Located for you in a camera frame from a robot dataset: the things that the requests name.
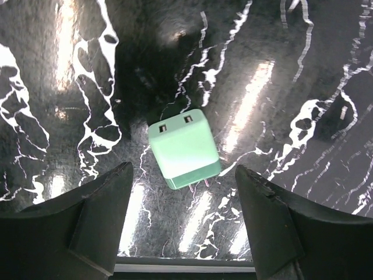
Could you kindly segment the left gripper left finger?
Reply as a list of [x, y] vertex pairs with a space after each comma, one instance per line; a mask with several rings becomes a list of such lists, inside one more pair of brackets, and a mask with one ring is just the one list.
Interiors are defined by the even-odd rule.
[[108, 279], [132, 183], [124, 162], [58, 197], [1, 213], [1, 278]]

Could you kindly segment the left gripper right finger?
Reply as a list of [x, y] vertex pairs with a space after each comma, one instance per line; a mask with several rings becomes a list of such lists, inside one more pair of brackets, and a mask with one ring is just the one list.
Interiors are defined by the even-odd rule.
[[372, 219], [310, 201], [238, 166], [258, 279], [371, 279]]

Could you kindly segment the green USB charger cube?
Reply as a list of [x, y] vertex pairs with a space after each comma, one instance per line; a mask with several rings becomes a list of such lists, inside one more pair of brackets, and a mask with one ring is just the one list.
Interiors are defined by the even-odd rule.
[[210, 125], [198, 108], [150, 125], [148, 139], [162, 176], [172, 190], [221, 172]]

